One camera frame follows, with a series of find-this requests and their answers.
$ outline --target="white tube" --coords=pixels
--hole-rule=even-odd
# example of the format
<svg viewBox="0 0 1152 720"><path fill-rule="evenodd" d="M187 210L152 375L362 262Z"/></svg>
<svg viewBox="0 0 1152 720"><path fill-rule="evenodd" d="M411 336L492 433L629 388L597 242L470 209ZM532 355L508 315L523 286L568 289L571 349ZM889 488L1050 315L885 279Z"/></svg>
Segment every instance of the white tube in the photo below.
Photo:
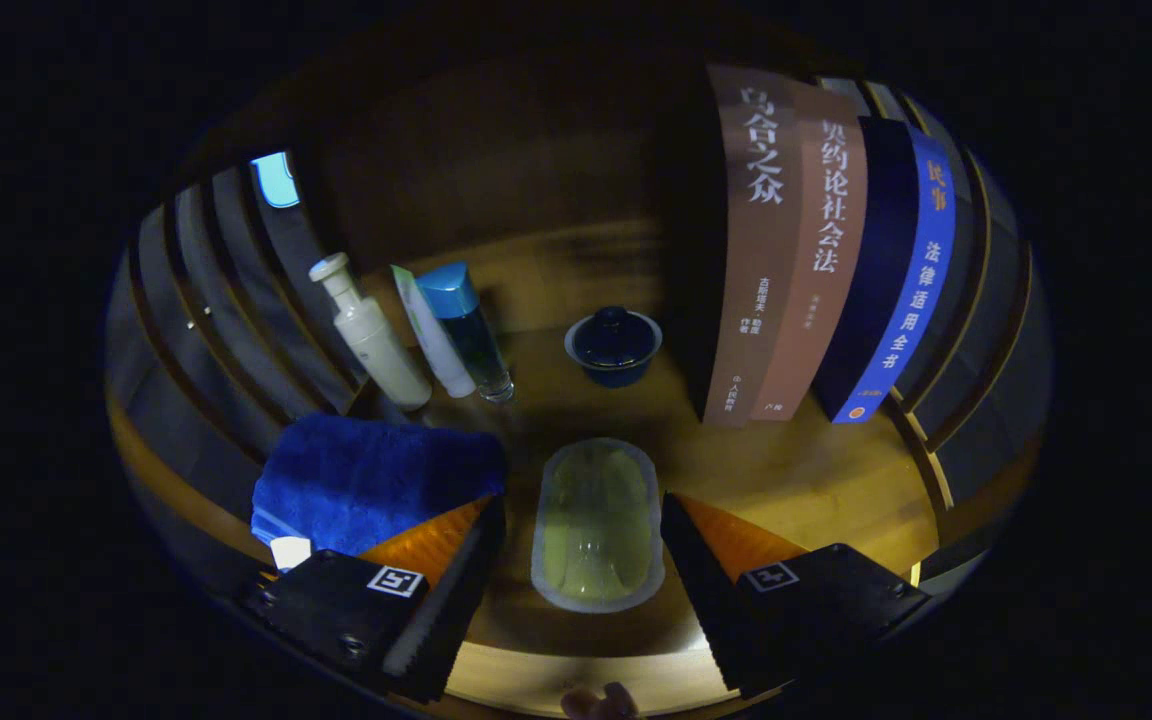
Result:
<svg viewBox="0 0 1152 720"><path fill-rule="evenodd" d="M448 340L444 326L434 319L424 293L416 286L416 276L399 265L391 265L391 268L394 270L397 296L403 301L403 306L407 306L407 320L416 332L420 349L425 351L425 361L434 370L434 378L444 384L448 395L453 397L470 395L476 387L473 378L465 370L465 363L461 363L461 356L456 355L456 348Z"/></svg>
<svg viewBox="0 0 1152 720"><path fill-rule="evenodd" d="M403 414L425 406L433 388L407 348L397 341L374 297L364 297L353 283L343 252L328 256L310 268L310 279L323 283L340 313L333 323L349 350L376 381L376 387Z"/></svg>

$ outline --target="clear bottle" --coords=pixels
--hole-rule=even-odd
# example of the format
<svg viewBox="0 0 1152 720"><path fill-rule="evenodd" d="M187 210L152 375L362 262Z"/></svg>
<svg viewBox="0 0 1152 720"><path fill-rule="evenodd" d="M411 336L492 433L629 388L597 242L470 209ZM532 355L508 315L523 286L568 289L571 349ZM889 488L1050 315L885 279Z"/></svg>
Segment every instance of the clear bottle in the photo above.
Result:
<svg viewBox="0 0 1152 720"><path fill-rule="evenodd" d="M361 295L349 276L348 266L344 252L338 252L310 270L311 281L323 283L340 309L333 320L340 336L376 381L376 387L399 410L407 414L425 406L434 388L430 387L403 343L397 341L397 334L374 297Z"/></svg>
<svg viewBox="0 0 1152 720"><path fill-rule="evenodd" d="M513 379L479 308L479 293L473 289L468 266L444 265L416 278L416 283L479 387L479 395L492 402L511 400Z"/></svg>

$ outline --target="blue ceramic bowl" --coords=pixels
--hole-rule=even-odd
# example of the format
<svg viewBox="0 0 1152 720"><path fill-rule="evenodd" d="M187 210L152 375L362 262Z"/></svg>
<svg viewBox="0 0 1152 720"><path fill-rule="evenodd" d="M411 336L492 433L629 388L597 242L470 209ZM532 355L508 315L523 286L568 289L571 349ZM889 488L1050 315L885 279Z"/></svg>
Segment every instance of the blue ceramic bowl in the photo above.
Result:
<svg viewBox="0 0 1152 720"><path fill-rule="evenodd" d="M660 350L660 325L622 306L604 306L567 329L563 347L591 381L616 388L638 382Z"/></svg>

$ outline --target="blue towel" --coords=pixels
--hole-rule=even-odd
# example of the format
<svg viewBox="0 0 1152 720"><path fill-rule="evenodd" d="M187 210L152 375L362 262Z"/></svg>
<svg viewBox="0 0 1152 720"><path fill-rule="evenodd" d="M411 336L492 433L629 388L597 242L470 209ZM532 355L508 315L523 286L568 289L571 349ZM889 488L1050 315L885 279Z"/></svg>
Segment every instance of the blue towel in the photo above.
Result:
<svg viewBox="0 0 1152 720"><path fill-rule="evenodd" d="M505 492L488 433L310 415L283 430L252 493L252 535L359 555L425 520Z"/></svg>

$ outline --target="blue book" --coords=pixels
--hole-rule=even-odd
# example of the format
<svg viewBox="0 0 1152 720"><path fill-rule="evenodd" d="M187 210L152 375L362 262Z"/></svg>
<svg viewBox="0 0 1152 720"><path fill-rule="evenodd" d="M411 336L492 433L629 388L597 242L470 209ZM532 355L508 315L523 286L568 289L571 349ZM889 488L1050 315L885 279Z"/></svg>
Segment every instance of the blue book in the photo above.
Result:
<svg viewBox="0 0 1152 720"><path fill-rule="evenodd" d="M954 177L940 142L861 118L869 205L851 291L814 378L833 423L864 423L890 392L937 310L954 252Z"/></svg>

